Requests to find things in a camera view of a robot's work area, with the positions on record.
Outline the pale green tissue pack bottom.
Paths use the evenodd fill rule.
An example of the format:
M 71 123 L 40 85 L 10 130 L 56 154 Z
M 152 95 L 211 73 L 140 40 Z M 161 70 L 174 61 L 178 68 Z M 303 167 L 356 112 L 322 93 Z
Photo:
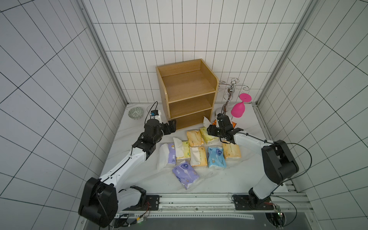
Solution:
M 201 127 L 199 131 L 206 144 L 210 145 L 219 141 L 219 137 L 211 136 L 208 134 L 206 127 Z

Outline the yellow tissue pack bottom shelf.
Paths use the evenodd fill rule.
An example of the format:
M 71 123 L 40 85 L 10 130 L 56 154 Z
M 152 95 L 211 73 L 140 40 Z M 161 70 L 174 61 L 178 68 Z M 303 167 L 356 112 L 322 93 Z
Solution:
M 189 130 L 186 135 L 190 147 L 199 147 L 205 144 L 199 129 Z

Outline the cream yellow tissue pack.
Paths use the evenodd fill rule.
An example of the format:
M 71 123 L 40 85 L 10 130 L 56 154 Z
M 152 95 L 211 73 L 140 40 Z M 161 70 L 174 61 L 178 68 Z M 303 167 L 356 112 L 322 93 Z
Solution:
M 239 145 L 233 143 L 223 143 L 222 144 L 224 150 L 224 158 L 225 160 L 234 160 L 241 158 L 241 150 Z

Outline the green-yellow floral tissue pack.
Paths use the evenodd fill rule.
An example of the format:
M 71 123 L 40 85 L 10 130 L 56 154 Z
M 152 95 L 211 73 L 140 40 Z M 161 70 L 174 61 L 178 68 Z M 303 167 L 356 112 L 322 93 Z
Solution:
M 177 160 L 188 160 L 191 158 L 190 145 L 188 141 L 181 141 L 173 138 L 175 147 L 175 156 Z

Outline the light blue tissue pack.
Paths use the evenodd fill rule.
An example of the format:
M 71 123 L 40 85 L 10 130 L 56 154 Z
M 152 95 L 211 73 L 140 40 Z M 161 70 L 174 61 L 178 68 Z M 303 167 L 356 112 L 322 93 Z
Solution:
M 207 160 L 209 168 L 225 169 L 227 167 L 222 146 L 209 146 Z

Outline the purple dog tissue pack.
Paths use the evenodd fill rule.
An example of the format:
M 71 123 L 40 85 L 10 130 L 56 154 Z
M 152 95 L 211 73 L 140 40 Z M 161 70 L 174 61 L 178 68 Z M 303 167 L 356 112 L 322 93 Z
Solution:
M 174 143 L 164 143 L 159 148 L 157 169 L 160 171 L 165 167 L 176 165 L 176 151 Z

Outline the orange-yellow tissue pack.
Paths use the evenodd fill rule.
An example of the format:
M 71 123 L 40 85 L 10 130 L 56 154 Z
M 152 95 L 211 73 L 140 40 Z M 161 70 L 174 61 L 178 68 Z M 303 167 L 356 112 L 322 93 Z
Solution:
M 208 160 L 205 147 L 190 147 L 191 159 L 190 164 L 192 167 L 207 167 Z

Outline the purple tissue pack bottom shelf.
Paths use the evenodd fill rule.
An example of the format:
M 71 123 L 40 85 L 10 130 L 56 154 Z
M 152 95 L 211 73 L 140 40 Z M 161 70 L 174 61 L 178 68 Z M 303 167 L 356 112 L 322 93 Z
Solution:
M 187 161 L 180 162 L 173 169 L 172 173 L 183 185 L 185 189 L 192 187 L 200 178 L 198 173 Z

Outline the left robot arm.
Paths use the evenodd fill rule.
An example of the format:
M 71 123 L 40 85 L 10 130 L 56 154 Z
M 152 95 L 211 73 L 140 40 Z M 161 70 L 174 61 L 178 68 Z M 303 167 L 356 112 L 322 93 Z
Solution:
M 151 118 L 144 125 L 144 132 L 132 145 L 130 152 L 114 168 L 98 179 L 90 178 L 83 189 L 78 214 L 105 228 L 115 215 L 125 209 L 146 206 L 146 190 L 127 186 L 131 172 L 144 163 L 155 151 L 164 135 L 176 131 L 176 120 L 161 123 Z

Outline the pink plastic wine glass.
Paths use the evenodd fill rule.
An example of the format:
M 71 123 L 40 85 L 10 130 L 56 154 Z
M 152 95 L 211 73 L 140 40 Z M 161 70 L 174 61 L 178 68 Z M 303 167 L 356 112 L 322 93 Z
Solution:
M 242 93 L 239 95 L 240 102 L 237 103 L 231 110 L 231 114 L 235 118 L 241 118 L 245 112 L 245 104 L 252 101 L 249 94 Z

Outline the clear plastic cup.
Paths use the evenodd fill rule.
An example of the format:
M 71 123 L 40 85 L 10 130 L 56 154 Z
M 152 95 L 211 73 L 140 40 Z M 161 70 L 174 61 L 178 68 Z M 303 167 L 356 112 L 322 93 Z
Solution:
M 157 104 L 153 104 L 147 107 L 147 112 L 150 114 L 152 110 L 157 109 Z

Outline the green patterned ceramic bowl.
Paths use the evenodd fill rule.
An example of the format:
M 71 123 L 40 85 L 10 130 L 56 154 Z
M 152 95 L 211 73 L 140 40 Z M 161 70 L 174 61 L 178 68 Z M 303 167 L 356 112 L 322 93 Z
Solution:
M 133 120 L 141 119 L 144 115 L 142 107 L 133 107 L 128 111 L 128 116 Z

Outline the chrome glass holder stand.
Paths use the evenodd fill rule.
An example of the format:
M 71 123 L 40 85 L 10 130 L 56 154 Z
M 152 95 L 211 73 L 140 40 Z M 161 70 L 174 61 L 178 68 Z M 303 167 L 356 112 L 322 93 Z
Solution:
M 221 109 L 217 109 L 215 114 L 226 114 L 229 109 L 228 109 L 228 105 L 229 102 L 232 100 L 234 94 L 236 91 L 239 91 L 241 93 L 246 93 L 248 91 L 250 91 L 249 86 L 247 85 L 240 85 L 239 84 L 240 80 L 238 78 L 232 78 L 230 83 L 226 83 L 225 81 L 221 80 L 219 82 L 219 86 L 218 86 L 218 93 L 221 90 L 224 90 L 224 99 L 225 99 L 225 103 L 223 104 L 223 106 L 221 107 Z

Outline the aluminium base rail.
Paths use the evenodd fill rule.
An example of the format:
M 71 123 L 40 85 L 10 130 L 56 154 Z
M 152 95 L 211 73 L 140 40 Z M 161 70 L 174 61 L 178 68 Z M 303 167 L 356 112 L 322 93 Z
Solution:
M 253 213 L 287 214 L 293 217 L 302 213 L 311 214 L 313 208 L 302 193 L 280 193 L 271 196 L 261 205 L 252 207 L 248 195 L 229 193 L 205 194 L 148 194 L 140 207 L 120 211 L 99 212 L 106 219 L 130 218 L 241 218 L 253 219 Z

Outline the aluminium corner post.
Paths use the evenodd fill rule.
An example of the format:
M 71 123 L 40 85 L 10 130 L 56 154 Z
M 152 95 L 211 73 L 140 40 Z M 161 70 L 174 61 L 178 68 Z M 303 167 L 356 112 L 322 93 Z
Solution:
M 278 59 L 270 78 L 268 79 L 266 85 L 264 86 L 262 93 L 260 94 L 260 97 L 258 98 L 257 102 L 254 103 L 255 106 L 259 106 L 261 104 L 261 102 L 264 100 L 264 98 L 266 97 L 266 94 L 269 92 L 272 83 L 275 81 L 276 76 L 278 75 L 278 73 L 280 72 L 282 66 L 284 65 L 284 63 L 286 62 L 290 52 L 292 51 L 293 47 L 295 46 L 298 38 L 300 37 L 304 27 L 306 26 L 308 19 L 311 17 L 313 11 L 315 10 L 316 6 L 319 4 L 320 1 L 318 0 L 311 0 L 308 1 L 307 7 L 305 9 L 305 11 L 303 12 L 303 14 L 301 15 L 300 20 L 298 21 L 298 24 L 295 28 L 295 30 L 293 31 L 293 33 L 291 34 L 291 37 L 288 41 L 288 43 L 285 46 L 285 49 L 282 52 L 282 55 L 280 56 L 280 58 Z
M 88 14 L 86 6 L 85 6 L 84 2 L 81 1 L 81 0 L 77 0 L 76 3 L 78 4 L 79 9 L 81 10 L 81 13 L 83 15 L 83 18 L 86 21 L 87 27 L 90 30 L 92 38 L 93 38 L 93 40 L 94 40 L 94 42 L 97 46 L 98 53 L 101 55 L 101 58 L 103 60 L 103 64 L 105 64 L 108 73 L 111 75 L 111 78 L 112 78 L 112 80 L 114 81 L 114 83 L 116 85 L 116 88 L 119 92 L 119 96 L 120 96 L 121 101 L 122 101 L 122 104 L 124 106 L 127 106 L 128 102 L 127 102 L 126 97 L 125 97 L 125 95 L 122 91 L 122 88 L 121 88 L 120 84 L 119 84 L 118 77 L 116 76 L 115 72 L 113 71 L 112 65 L 111 65 L 111 63 L 110 63 L 110 61 L 109 61 L 109 59 L 106 55 L 106 52 L 103 48 L 103 44 L 101 42 L 101 39 L 99 38 L 99 36 L 97 34 L 97 31 L 96 31 L 96 29 L 94 27 L 94 24 L 93 24 L 89 14 Z

